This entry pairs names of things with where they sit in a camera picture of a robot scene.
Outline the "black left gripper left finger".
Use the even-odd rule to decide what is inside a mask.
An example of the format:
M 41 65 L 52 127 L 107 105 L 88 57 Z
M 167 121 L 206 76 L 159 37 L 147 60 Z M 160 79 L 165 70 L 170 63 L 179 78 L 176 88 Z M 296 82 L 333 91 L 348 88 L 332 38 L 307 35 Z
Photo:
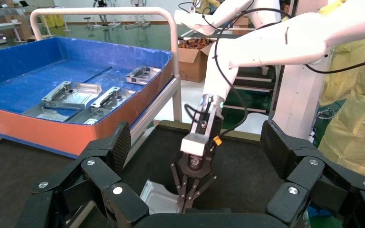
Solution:
M 19 228 L 65 228 L 92 202 L 113 228 L 132 228 L 149 215 L 148 206 L 125 183 L 121 172 L 131 149 L 128 122 L 112 135 L 88 143 L 76 160 L 31 186 Z

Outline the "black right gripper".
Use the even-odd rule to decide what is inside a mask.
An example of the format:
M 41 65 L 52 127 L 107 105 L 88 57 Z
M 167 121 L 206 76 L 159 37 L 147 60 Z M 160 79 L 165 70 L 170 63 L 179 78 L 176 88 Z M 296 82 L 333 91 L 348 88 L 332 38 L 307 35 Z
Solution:
M 196 114 L 195 119 L 204 118 L 201 121 L 194 121 L 190 132 L 182 139 L 180 151 L 183 153 L 179 166 L 183 172 L 180 180 L 177 165 L 171 164 L 173 181 L 179 194 L 177 205 L 179 213 L 184 214 L 187 209 L 192 208 L 194 201 L 203 194 L 217 179 L 215 173 L 211 172 L 211 164 L 216 151 L 217 143 L 215 137 L 221 131 L 223 116 L 221 109 L 215 108 L 209 114 Z M 209 174 L 209 178 L 201 184 L 199 178 Z M 192 187 L 187 193 L 188 176 L 195 177 Z

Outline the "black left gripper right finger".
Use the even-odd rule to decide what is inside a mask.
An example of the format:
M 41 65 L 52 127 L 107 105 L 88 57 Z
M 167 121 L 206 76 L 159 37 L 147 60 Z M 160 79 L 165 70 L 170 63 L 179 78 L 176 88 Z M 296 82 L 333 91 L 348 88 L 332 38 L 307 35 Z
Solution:
M 289 228 L 311 205 L 329 211 L 345 228 L 365 228 L 365 176 L 325 157 L 310 141 L 285 134 L 267 120 L 260 145 L 284 182 L 266 210 Z

